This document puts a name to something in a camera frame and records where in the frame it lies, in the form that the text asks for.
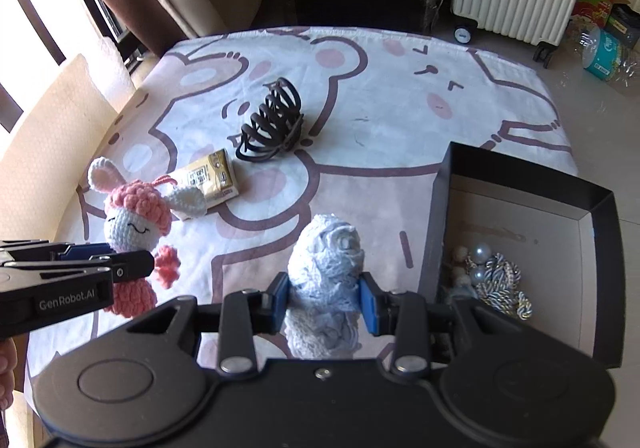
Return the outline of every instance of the open cardboard box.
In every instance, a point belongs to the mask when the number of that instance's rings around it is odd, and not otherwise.
[[[625,268],[613,192],[572,175],[451,143],[433,182],[418,292],[443,301],[450,252],[487,243],[520,266],[529,324],[619,367]]]

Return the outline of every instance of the screw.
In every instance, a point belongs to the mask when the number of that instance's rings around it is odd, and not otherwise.
[[[420,356],[401,356],[396,360],[396,368],[400,372],[420,372],[427,368],[427,360],[420,358]]]
[[[248,372],[254,367],[249,358],[244,356],[229,356],[220,362],[220,368],[227,374],[242,374]]]
[[[328,368],[318,368],[318,370],[316,370],[314,374],[316,375],[316,378],[322,381],[327,380],[328,378],[331,378],[331,376],[333,376]]]

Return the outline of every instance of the teal label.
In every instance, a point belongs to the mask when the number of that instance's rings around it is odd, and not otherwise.
[[[600,44],[591,65],[585,69],[601,80],[608,80],[620,65],[620,42],[607,32],[600,32]]]

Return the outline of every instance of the crocheted doll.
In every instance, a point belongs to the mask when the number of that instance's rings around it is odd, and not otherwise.
[[[127,183],[116,166],[106,157],[94,159],[88,172],[89,185],[108,193],[104,201],[104,237],[113,250],[152,251],[160,237],[171,231],[170,209],[191,217],[207,211],[204,195],[195,186],[174,188],[163,196],[156,187],[176,181],[163,175],[152,183],[136,179]],[[168,289],[178,279],[180,260],[175,248],[160,246],[155,254],[155,273],[162,287]],[[137,316],[156,306],[158,298],[146,279],[113,284],[113,305],[105,308],[126,318]]]
[[[335,215],[316,215],[289,259],[284,319],[296,358],[351,358],[358,343],[358,278],[364,251],[356,228]]]

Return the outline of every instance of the qr code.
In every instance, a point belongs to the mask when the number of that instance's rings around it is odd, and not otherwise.
[[[203,184],[205,181],[209,181],[209,169],[207,166],[204,165],[196,170],[191,170],[188,176],[188,181],[191,186],[197,186],[199,184]]]

